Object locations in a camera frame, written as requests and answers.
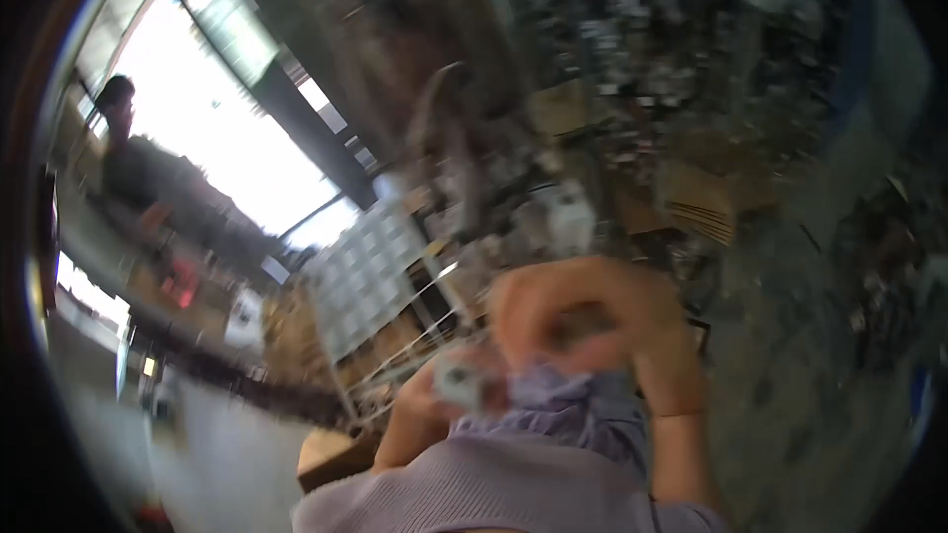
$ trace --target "dark hair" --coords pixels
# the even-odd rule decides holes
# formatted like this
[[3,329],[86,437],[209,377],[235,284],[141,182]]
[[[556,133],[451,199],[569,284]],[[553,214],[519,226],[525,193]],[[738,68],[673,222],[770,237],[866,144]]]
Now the dark hair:
[[124,99],[131,99],[135,94],[135,85],[128,77],[115,75],[105,83],[99,96],[96,97],[96,108],[101,112],[105,108],[116,105]]

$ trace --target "hand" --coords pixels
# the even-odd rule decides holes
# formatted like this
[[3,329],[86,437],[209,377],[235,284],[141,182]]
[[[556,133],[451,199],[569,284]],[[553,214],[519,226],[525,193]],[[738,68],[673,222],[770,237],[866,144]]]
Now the hand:
[[[608,314],[614,328],[558,349],[551,338],[557,322],[588,304]],[[488,312],[493,338],[513,370],[538,355],[564,373],[631,363],[654,413],[704,408],[704,375],[677,289],[651,269],[600,256],[521,267],[492,286]]]
[[434,370],[437,362],[447,357],[453,361],[478,367],[492,377],[485,387],[483,409],[488,414],[502,414],[508,406],[506,373],[503,358],[488,344],[462,345],[439,352],[426,362],[398,390],[395,407],[400,412],[411,414],[416,419],[433,424],[448,425],[468,413],[468,410],[438,397],[433,389]]

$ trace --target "person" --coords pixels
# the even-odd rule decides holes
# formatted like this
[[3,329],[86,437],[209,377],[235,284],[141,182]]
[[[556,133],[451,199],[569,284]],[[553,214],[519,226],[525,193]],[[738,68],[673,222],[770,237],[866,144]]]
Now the person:
[[105,83],[96,98],[96,108],[108,123],[108,146],[102,159],[102,190],[141,212],[139,224],[156,231],[171,208],[158,201],[158,182],[147,155],[130,140],[135,111],[135,85],[122,75]]
[[[588,304],[609,327],[563,348],[550,334]],[[488,314],[493,352],[441,354],[504,375],[503,393],[466,414],[434,390],[439,358],[422,366],[373,468],[304,497],[295,533],[730,530],[705,447],[705,377],[669,279],[595,256],[526,266],[495,282]]]

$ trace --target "lavender sweater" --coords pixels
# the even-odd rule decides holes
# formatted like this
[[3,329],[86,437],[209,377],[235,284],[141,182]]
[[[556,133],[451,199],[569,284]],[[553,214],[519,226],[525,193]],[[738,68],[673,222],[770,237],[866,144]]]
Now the lavender sweater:
[[517,410],[462,419],[405,468],[311,492],[295,533],[727,530],[703,506],[649,499],[645,417],[622,375],[564,379],[539,367],[510,384]]

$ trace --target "man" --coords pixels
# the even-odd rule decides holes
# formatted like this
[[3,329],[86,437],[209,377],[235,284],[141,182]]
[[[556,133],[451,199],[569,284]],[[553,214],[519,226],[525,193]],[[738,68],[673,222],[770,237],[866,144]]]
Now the man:
[[109,124],[108,147],[102,160],[102,191],[141,212],[142,229],[154,232],[171,214],[171,207],[158,202],[155,170],[141,147],[129,140],[135,117],[134,96],[132,81],[116,75],[105,83],[96,98],[96,108]]

